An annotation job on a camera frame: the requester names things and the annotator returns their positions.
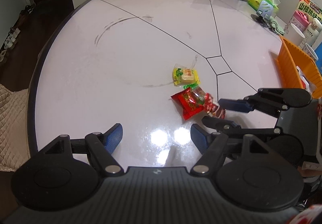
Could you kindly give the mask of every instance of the yellow candy package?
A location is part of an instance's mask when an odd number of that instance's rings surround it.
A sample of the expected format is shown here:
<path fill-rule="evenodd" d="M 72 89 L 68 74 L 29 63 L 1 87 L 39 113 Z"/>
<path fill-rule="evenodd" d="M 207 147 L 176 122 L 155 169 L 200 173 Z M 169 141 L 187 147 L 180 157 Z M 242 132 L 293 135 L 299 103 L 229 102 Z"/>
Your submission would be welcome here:
<path fill-rule="evenodd" d="M 198 73 L 195 69 L 190 69 L 175 65 L 173 69 L 173 83 L 175 85 L 186 85 L 186 84 L 199 84 Z"/>

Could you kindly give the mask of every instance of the pink water bottle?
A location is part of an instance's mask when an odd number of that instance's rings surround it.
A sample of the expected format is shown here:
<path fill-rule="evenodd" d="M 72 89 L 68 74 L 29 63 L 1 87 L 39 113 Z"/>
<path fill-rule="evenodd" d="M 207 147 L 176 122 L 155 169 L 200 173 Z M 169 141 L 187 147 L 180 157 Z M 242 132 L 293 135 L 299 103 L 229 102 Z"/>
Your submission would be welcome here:
<path fill-rule="evenodd" d="M 310 24 L 307 20 L 307 17 L 305 16 L 305 14 L 301 11 L 295 11 L 292 18 L 290 19 L 289 23 L 286 25 L 285 27 L 285 34 L 289 33 L 289 26 L 292 24 L 294 24 L 295 26 L 298 27 L 298 29 L 302 32 L 304 32 L 304 30 L 308 27 L 308 25 Z"/>

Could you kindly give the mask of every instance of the chair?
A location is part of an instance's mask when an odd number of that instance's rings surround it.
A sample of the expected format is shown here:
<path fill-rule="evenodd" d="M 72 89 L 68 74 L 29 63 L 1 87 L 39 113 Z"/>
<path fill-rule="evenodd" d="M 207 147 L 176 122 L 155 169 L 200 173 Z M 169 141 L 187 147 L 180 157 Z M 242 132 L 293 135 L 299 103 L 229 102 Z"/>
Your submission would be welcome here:
<path fill-rule="evenodd" d="M 28 89 L 11 92 L 0 84 L 0 171 L 16 171 L 29 158 Z"/>

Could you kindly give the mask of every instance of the gray ribbed panel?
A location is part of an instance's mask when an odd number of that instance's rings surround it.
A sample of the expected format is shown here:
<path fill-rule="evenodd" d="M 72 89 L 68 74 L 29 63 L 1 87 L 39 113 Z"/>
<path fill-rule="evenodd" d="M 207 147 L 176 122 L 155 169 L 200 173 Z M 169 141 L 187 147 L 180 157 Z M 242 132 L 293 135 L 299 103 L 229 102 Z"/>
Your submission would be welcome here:
<path fill-rule="evenodd" d="M 18 208 L 4 224 L 282 224 L 297 214 L 250 212 L 229 203 L 210 180 L 192 177 L 185 168 L 130 168 L 104 180 L 85 203 L 58 212 Z"/>

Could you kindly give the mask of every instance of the white water bottle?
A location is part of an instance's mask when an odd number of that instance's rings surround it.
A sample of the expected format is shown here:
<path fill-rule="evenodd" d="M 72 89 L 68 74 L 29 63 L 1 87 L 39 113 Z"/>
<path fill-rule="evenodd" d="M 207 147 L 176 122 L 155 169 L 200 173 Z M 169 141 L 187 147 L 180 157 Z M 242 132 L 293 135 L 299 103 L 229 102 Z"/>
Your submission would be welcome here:
<path fill-rule="evenodd" d="M 312 20 L 312 23 L 310 25 L 308 25 L 308 27 L 305 29 L 304 31 L 304 39 L 300 44 L 300 48 L 304 48 L 305 43 L 309 44 L 310 46 L 312 46 L 315 42 L 315 40 L 318 38 L 319 35 L 319 31 L 317 30 L 317 27 L 322 28 L 322 24 L 320 23 L 320 21 L 317 18 L 314 18 Z"/>

